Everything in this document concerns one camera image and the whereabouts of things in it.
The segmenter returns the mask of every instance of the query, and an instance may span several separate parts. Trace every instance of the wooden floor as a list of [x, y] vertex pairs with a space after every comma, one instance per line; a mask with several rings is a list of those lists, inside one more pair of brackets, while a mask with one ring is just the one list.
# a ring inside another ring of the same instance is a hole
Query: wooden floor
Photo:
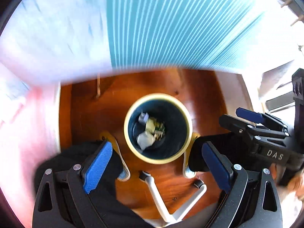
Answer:
[[[196, 191], [192, 185], [194, 179], [183, 177], [183, 156], [165, 165], [152, 165], [139, 160], [124, 139], [124, 118], [138, 98], [149, 93], [167, 93], [179, 99], [189, 110], [193, 131], [201, 135], [222, 133], [224, 130], [220, 128], [218, 118], [226, 113], [226, 108], [215, 73], [168, 69], [125, 74], [101, 79], [101, 97], [97, 100], [93, 98], [96, 90], [96, 80], [72, 85], [72, 143], [95, 140], [102, 130], [110, 131], [116, 137], [131, 172], [129, 181], [116, 182], [118, 200], [143, 218], [160, 218], [147, 185], [138, 179], [139, 171], [145, 170], [155, 178], [169, 212], [173, 213]], [[186, 218], [218, 200], [220, 190], [211, 174], [200, 173], [199, 176], [207, 184], [207, 192]]]

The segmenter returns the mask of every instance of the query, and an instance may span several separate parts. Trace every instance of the chair caster wheel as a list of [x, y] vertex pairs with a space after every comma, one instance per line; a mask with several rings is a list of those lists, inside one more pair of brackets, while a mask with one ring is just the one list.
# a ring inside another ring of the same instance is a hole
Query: chair caster wheel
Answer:
[[143, 171], [143, 170], [139, 173], [139, 179], [140, 179], [141, 181], [143, 181], [143, 182], [145, 182], [145, 179], [146, 179], [147, 177], [150, 177], [150, 176], [151, 176], [150, 173], [145, 172], [145, 171]]
[[193, 185], [196, 187], [196, 188], [200, 188], [201, 186], [204, 185], [204, 182], [200, 179], [197, 179], [195, 180], [195, 182], [193, 183]]

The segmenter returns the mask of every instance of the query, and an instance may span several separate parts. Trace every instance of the pink fabric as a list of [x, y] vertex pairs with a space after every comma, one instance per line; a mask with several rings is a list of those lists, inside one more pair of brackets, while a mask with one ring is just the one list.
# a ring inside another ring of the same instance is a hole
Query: pink fabric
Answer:
[[0, 186], [25, 228], [32, 227], [35, 169], [58, 153], [57, 90], [58, 85], [33, 88], [14, 119], [0, 124]]

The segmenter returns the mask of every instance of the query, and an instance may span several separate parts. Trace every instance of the yellow rim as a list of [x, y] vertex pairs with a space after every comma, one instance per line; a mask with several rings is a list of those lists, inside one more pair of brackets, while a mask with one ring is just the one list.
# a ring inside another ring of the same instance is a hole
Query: yellow rim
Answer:
[[[183, 114], [185, 121], [187, 122], [187, 138], [185, 143], [183, 144], [182, 148], [179, 150], [179, 152], [177, 152], [175, 155], [171, 156], [170, 158], [166, 158], [166, 159], [150, 159], [147, 158], [143, 155], [141, 155], [132, 145], [131, 140], [129, 138], [129, 134], [128, 134], [128, 123], [129, 120], [131, 118], [131, 115], [133, 114], [133, 112], [135, 111], [135, 109], [140, 106], [142, 103], [145, 103], [147, 101], [150, 100], [166, 100], [172, 104], [174, 104]], [[148, 162], [150, 164], [166, 164], [169, 162], [172, 162], [174, 160], [176, 160], [178, 157], [180, 157], [185, 150], [187, 149], [190, 141], [191, 141], [191, 135], [192, 135], [192, 121], [191, 121], [191, 117], [190, 114], [188, 112], [188, 110], [186, 109], [186, 107], [182, 104], [182, 102], [180, 102], [178, 99], [168, 95], [168, 94], [164, 94], [164, 93], [152, 93], [146, 96], [141, 97], [140, 99], [138, 99], [128, 110], [126, 118], [125, 118], [125, 122], [124, 122], [124, 134], [125, 134], [125, 139], [127, 141], [127, 145], [130, 148], [130, 150], [141, 160]]]

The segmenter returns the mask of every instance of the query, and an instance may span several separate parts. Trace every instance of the shoe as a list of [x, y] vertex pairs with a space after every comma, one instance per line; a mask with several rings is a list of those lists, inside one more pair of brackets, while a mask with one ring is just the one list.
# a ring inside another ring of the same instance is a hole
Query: shoe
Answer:
[[125, 163], [121, 153], [120, 153], [120, 150], [119, 150], [119, 146], [118, 146], [118, 143], [115, 139], [115, 137], [110, 134], [109, 131], [102, 131], [99, 135], [100, 139], [101, 140], [107, 140], [109, 141], [111, 144], [112, 144], [112, 147], [113, 149], [115, 150], [115, 152], [118, 153], [118, 155], [120, 156], [120, 159], [121, 159], [121, 162], [123, 163], [123, 171], [122, 173], [118, 176], [118, 180], [121, 181], [121, 182], [125, 182], [125, 181], [128, 181], [131, 177], [131, 174], [130, 174], [130, 171], [127, 167], [127, 164]]
[[183, 175], [185, 178], [188, 178], [188, 179], [194, 178], [196, 176], [196, 171], [190, 170], [190, 168], [188, 166], [188, 160], [189, 160], [189, 155], [190, 155], [193, 143], [200, 136], [201, 135], [199, 133], [193, 132], [189, 146], [187, 147], [186, 151], [184, 152]]

